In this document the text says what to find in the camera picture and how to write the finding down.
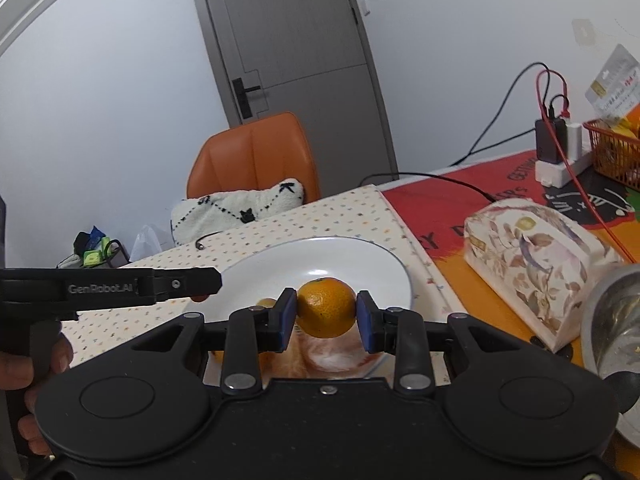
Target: white wall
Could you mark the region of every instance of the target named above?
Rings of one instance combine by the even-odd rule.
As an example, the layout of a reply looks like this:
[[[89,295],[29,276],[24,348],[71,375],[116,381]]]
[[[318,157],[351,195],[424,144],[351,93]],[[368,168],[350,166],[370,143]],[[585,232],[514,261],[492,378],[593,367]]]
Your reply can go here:
[[[58,0],[0,57],[7,264],[55,266],[95,224],[168,229],[228,127],[193,0]]]
[[[530,62],[564,73],[574,118],[585,121],[593,112],[584,92],[615,45],[640,58],[640,0],[368,1],[364,22],[401,171],[463,156]],[[535,74],[519,83],[485,146],[532,128]],[[531,135],[481,156],[533,146]]]

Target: red cable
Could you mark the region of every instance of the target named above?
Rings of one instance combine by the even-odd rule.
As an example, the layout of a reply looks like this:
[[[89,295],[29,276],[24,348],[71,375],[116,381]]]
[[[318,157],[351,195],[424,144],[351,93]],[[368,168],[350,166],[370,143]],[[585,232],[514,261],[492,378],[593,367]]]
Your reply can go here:
[[[558,77],[560,77],[560,79],[562,79],[562,84],[564,85],[564,95],[566,96],[567,95],[566,94],[567,86],[566,86],[566,81],[565,81],[564,77],[562,77],[555,70],[550,70],[549,72],[551,72],[553,74],[556,74]],[[591,200],[589,199],[589,196],[587,195],[587,193],[585,192],[584,188],[582,187],[582,185],[578,181],[578,178],[575,176],[574,170],[571,169],[571,165],[569,164],[569,161],[567,160],[566,155],[562,151],[562,147],[560,146],[560,142],[558,141],[558,138],[556,137],[556,130],[553,127],[553,125],[551,124],[551,121],[549,121],[549,118],[548,118],[548,116],[546,114],[545,104],[542,101],[542,96],[540,95],[540,78],[542,78],[542,76],[545,75],[545,74],[546,74],[546,70],[543,70],[542,72],[540,72],[538,74],[538,77],[536,78],[536,94],[538,96],[538,106],[540,107],[540,113],[542,114],[542,119],[543,119],[543,121],[545,121],[546,129],[549,131],[549,134],[551,135],[551,138],[554,140],[554,143],[556,144],[556,148],[558,149],[558,152],[560,153],[560,156],[562,157],[562,161],[564,162],[564,164],[566,166],[566,169],[569,172],[569,175],[571,176],[572,180],[574,181],[575,186],[578,188],[578,191],[580,192],[580,195],[582,196],[582,199],[584,200],[585,205],[593,213],[593,215],[596,217],[596,220],[602,225],[602,227],[604,227],[604,230],[607,232],[609,237],[614,241],[614,243],[624,253],[624,255],[626,256],[626,259],[630,263],[634,264],[636,262],[636,259],[628,251],[628,249],[622,244],[622,242],[618,239],[618,237],[615,234],[613,234],[613,231],[611,231],[611,229],[607,226],[605,221],[602,219],[602,217],[596,211],[596,208],[591,203]]]
[[[562,95],[564,95],[565,97],[568,97],[569,88],[568,88],[568,86],[566,84],[566,79],[564,78],[564,76],[561,73],[556,72],[555,70],[549,70],[549,73],[556,74],[562,80]],[[571,116],[571,114],[569,113],[568,101],[567,101],[567,99],[564,99],[564,100],[562,100],[562,113],[560,114],[560,117],[566,119],[566,118],[568,118],[570,116]]]

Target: orange chair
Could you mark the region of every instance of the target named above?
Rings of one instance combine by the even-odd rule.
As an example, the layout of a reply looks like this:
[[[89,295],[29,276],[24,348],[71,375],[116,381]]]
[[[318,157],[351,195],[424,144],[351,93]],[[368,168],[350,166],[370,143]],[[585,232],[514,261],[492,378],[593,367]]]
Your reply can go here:
[[[290,112],[210,137],[191,170],[187,198],[269,189],[286,178],[300,181],[305,204],[320,198],[316,164],[304,130]]]

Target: black charger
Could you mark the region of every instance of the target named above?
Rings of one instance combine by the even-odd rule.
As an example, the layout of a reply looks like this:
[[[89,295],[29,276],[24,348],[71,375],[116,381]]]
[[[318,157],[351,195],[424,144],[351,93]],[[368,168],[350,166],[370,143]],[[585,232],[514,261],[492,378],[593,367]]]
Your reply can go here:
[[[554,134],[558,143],[562,147],[562,152],[566,155],[567,147],[567,131],[566,122],[562,118],[550,117],[549,121],[554,127]],[[542,119],[536,121],[536,156],[538,160],[549,162],[551,164],[559,164],[562,162],[562,156],[558,152],[558,147],[551,137],[546,123]]]

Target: table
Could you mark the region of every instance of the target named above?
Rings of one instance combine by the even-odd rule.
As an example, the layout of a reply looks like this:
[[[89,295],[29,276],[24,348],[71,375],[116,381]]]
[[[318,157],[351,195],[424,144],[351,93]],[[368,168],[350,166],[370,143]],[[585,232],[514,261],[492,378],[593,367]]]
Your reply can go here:
[[[591,219],[577,191],[568,185],[547,190],[535,182],[534,152],[452,170],[449,176],[472,182],[499,198],[530,197],[549,203],[587,228]],[[640,257],[640,194],[587,172],[581,176],[589,193],[598,197],[598,209],[633,254]],[[462,226],[471,213],[486,206],[475,192],[434,179],[399,182],[380,193],[373,186],[349,191],[242,228],[207,238],[205,251],[192,245],[147,258],[133,266],[177,268],[215,266],[220,271],[270,245],[299,238],[341,235],[373,241],[392,251],[405,264],[415,292],[415,308],[425,319],[444,320],[465,308],[479,319],[528,340],[531,331],[473,272],[462,258]],[[66,323],[65,333],[76,351],[74,364],[117,346],[178,316],[188,300],[153,307],[81,313],[78,323]],[[574,362],[582,364],[580,345],[574,342]],[[436,369],[439,383],[446,382]],[[616,465],[640,477],[640,452],[614,439]]]
[[[450,178],[469,182],[497,198],[532,198],[554,207],[587,229],[607,239],[603,229],[583,207],[573,183],[562,189],[545,188],[535,181],[535,152],[521,152],[466,168],[447,171]],[[596,174],[580,176],[598,212],[616,236],[640,258],[640,193]],[[383,194],[432,258],[470,314],[505,332],[529,340],[532,331],[463,259],[465,218],[487,206],[480,194],[435,179],[412,179],[385,186]],[[582,365],[579,339],[572,343],[573,362]],[[612,446],[616,467],[640,478],[640,451],[616,435]]]

